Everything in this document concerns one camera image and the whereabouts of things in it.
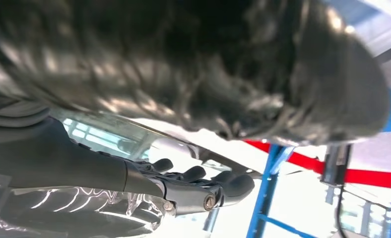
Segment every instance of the blue metal frame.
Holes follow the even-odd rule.
[[[384,132],[391,132],[391,115],[389,122],[383,130]],[[280,165],[287,161],[292,155],[294,147],[282,147],[272,145],[268,155],[267,164],[262,176],[262,182],[257,197],[256,205],[254,207],[253,216],[248,229],[247,238],[261,238],[263,236],[266,222],[275,224],[289,232],[299,235],[304,238],[314,238],[309,234],[300,232],[294,227],[291,227],[283,222],[277,221],[268,217],[271,202],[274,195],[274,189],[277,184],[277,175]]]

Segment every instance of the reflective metal surface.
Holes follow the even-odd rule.
[[[0,237],[143,237],[175,215],[161,198],[84,187],[13,189],[0,211]]]

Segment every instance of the black cable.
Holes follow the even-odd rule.
[[[340,187],[340,194],[339,194],[339,200],[337,202],[337,208],[336,208],[336,226],[338,229],[338,232],[340,234],[341,238],[347,238],[346,233],[344,232],[342,226],[341,226],[341,221],[340,221],[340,216],[341,216],[341,209],[342,209],[342,200],[343,200],[343,191],[344,191],[344,183]]]
[[[346,154],[345,154],[345,169],[347,170],[347,166],[349,165],[350,161],[350,150],[352,145],[347,145],[346,148]],[[342,210],[342,201],[343,201],[343,192],[344,192],[344,186],[345,186],[345,177],[346,177],[346,170],[344,171],[342,177],[342,183],[340,186],[340,194],[339,194],[339,200],[337,202],[336,207],[336,226],[338,229],[338,233],[340,234],[340,238],[348,238],[346,233],[344,232],[342,225],[341,225],[341,210]]]

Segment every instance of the hex bolt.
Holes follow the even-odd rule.
[[[212,194],[207,195],[206,198],[204,199],[204,209],[206,211],[212,210],[215,203],[216,203],[216,198]]]
[[[171,211],[173,208],[174,208],[174,205],[172,205],[171,202],[166,202],[163,204],[163,208],[166,210],[166,211]]]

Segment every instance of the red barrier tape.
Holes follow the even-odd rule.
[[[270,144],[268,143],[262,143],[261,141],[245,141],[245,142],[267,153],[270,150]],[[323,174],[324,172],[324,162],[321,162],[315,158],[310,158],[308,156],[301,155],[296,152],[292,154],[288,162],[298,165],[304,169],[312,170],[318,174]],[[391,173],[347,169],[345,181],[349,183],[359,183],[365,185],[391,188]]]

